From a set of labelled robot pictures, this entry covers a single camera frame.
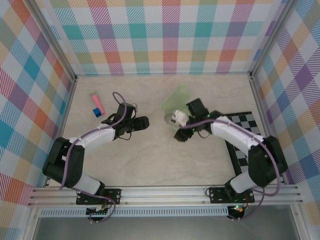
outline colorful plaid backdrop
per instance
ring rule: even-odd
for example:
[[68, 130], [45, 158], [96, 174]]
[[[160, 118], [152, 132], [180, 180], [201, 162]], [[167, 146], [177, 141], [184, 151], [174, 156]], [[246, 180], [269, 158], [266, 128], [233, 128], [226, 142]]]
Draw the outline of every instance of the colorful plaid backdrop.
[[281, 0], [37, 1], [74, 69], [86, 75], [247, 72], [281, 5]]
[[23, 1], [0, 6], [0, 239], [14, 240], [72, 82]]
[[256, 81], [311, 232], [320, 233], [320, 0], [299, 1]]

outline blue block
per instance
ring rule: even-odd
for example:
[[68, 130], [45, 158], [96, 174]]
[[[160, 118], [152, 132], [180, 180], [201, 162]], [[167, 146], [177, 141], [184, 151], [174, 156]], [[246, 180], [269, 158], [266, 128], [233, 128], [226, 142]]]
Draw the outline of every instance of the blue block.
[[100, 110], [99, 110], [99, 108], [93, 109], [93, 112], [94, 112], [94, 114], [95, 114], [96, 117], [100, 117], [100, 116], [102, 115], [101, 112], [100, 112]]

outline silver extrusion bar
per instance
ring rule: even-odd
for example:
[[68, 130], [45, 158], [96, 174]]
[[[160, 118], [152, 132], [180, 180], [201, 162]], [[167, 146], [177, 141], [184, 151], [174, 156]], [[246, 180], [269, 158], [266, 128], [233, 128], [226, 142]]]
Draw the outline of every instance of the silver extrusion bar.
[[52, 32], [51, 27], [47, 23], [38, 4], [35, 2], [35, 0], [24, 0], [24, 3], [27, 6], [27, 8], [29, 9], [31, 15], [34, 17], [36, 23], [40, 26], [41, 32], [45, 36], [49, 45], [54, 50], [55, 54], [57, 55], [59, 61], [62, 64], [63, 68], [66, 70], [66, 73], [68, 74], [69, 78], [71, 78], [75, 82], [76, 81], [76, 73], [74, 72], [73, 68], [71, 67], [64, 51], [60, 47], [58, 40], [56, 39], [54, 33]]
[[[183, 206], [235, 206], [236, 203], [211, 204], [205, 195], [210, 186], [125, 186], [107, 187], [121, 189], [119, 208], [125, 207], [183, 207]], [[265, 188], [266, 193], [272, 193], [276, 185]], [[80, 207], [76, 205], [76, 192], [71, 189], [59, 190], [58, 187], [35, 188], [29, 201], [30, 207]], [[254, 194], [257, 205], [262, 198], [259, 193]], [[279, 193], [274, 197], [265, 197], [263, 205], [292, 205], [301, 204], [303, 199], [296, 185], [281, 185]]]
[[270, 34], [264, 48], [262, 49], [253, 69], [252, 69], [252, 75], [255, 76], [260, 68], [265, 63], [265, 60], [267, 59], [268, 54], [270, 53], [272, 47], [274, 46], [274, 43], [278, 40], [278, 37], [281, 33], [281, 31], [284, 29], [285, 24], [287, 23], [287, 20], [289, 19], [291, 13], [295, 9], [296, 5], [298, 4], [299, 0], [288, 0], [284, 6], [284, 9], [278, 19], [278, 21], [275, 23], [275, 26], [273, 28], [272, 33]]

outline purple cable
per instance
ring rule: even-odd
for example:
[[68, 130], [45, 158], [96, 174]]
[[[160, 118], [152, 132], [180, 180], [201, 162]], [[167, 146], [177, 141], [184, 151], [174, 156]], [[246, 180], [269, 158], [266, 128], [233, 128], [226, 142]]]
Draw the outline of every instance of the purple cable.
[[66, 158], [65, 158], [63, 179], [62, 179], [62, 182], [61, 182], [61, 186], [60, 186], [60, 188], [59, 188], [60, 190], [65, 186], [66, 179], [67, 179], [67, 173], [68, 173], [68, 163], [69, 163], [70, 153], [71, 153], [72, 148], [76, 145], [76, 143], [79, 142], [80, 139], [88, 136], [89, 134], [92, 134], [92, 133], [97, 132], [97, 131], [105, 130], [105, 129], [110, 129], [110, 128], [114, 127], [115, 125], [117, 125], [118, 123], [120, 123], [120, 122], [125, 118], [126, 113], [127, 113], [127, 103], [126, 103], [126, 100], [124, 99], [124, 97], [123, 97], [120, 93], [114, 91], [114, 92], [112, 93], [112, 96], [114, 97], [115, 101], [116, 101], [118, 104], [120, 104], [120, 102], [117, 100], [116, 95], [118, 95], [118, 96], [122, 99], [122, 101], [123, 101], [123, 103], [124, 103], [124, 113], [123, 113], [122, 117], [121, 117], [117, 122], [115, 122], [115, 123], [113, 123], [113, 124], [111, 124], [111, 125], [109, 125], [109, 126], [101, 127], [100, 129], [99, 129], [99, 128], [95, 128], [95, 129], [93, 129], [93, 130], [91, 130], [91, 131], [88, 131], [87, 133], [85, 133], [85, 134], [83, 134], [82, 136], [80, 136], [78, 139], [76, 139], [76, 140], [71, 144], [71, 146], [69, 147], [68, 152], [67, 152], [67, 154], [66, 154]]
[[278, 194], [279, 190], [280, 190], [280, 173], [279, 173], [279, 169], [277, 167], [277, 163], [276, 163], [276, 160], [274, 159], [274, 156], [272, 156], [271, 152], [269, 151], [269, 149], [267, 148], [266, 145], [264, 145], [259, 139], [257, 139], [256, 137], [254, 137], [252, 134], [248, 133], [247, 131], [245, 131], [242, 127], [234, 124], [234, 123], [229, 123], [227, 121], [223, 121], [223, 120], [220, 120], [220, 119], [206, 119], [206, 120], [203, 120], [203, 121], [200, 121], [200, 122], [197, 122], [197, 123], [193, 123], [193, 124], [189, 124], [189, 125], [186, 125], [186, 126], [180, 126], [181, 129], [192, 129], [192, 128], [195, 128], [195, 127], [198, 127], [202, 124], [207, 124], [207, 123], [213, 123], [213, 122], [216, 122], [216, 123], [221, 123], [221, 124], [225, 124], [225, 125], [228, 125], [228, 126], [231, 126], [232, 128], [234, 129], [237, 129], [239, 132], [245, 134], [246, 136], [248, 137], [251, 137], [252, 139], [254, 139], [265, 151], [266, 153], [268, 154], [271, 162], [272, 162], [272, 165], [274, 167], [274, 170], [275, 170], [275, 175], [276, 175], [276, 189], [273, 193], [265, 193], [264, 191], [260, 191], [260, 190], [256, 190], [256, 189], [252, 189], [253, 191], [257, 192], [257, 193], [260, 193], [260, 194], [263, 194], [264, 196], [268, 196], [268, 197], [273, 197], [275, 195]]
[[115, 201], [113, 201], [111, 198], [106, 197], [106, 196], [93, 195], [93, 194], [90, 194], [90, 193], [85, 192], [85, 191], [80, 191], [80, 192], [83, 193], [83, 194], [85, 194], [85, 195], [88, 195], [88, 196], [90, 196], [90, 197], [108, 200], [108, 201], [110, 201], [110, 202], [113, 204], [112, 212], [111, 212], [108, 216], [105, 216], [104, 218], [102, 218], [100, 221], [93, 221], [93, 220], [91, 219], [91, 215], [93, 215], [93, 213], [90, 213], [90, 214], [89, 214], [89, 219], [90, 219], [90, 221], [91, 221], [92, 223], [96, 223], [96, 224], [102, 223], [102, 222], [108, 220], [108, 219], [112, 216], [112, 214], [115, 213], [115, 211], [116, 211], [116, 203], [115, 203]]

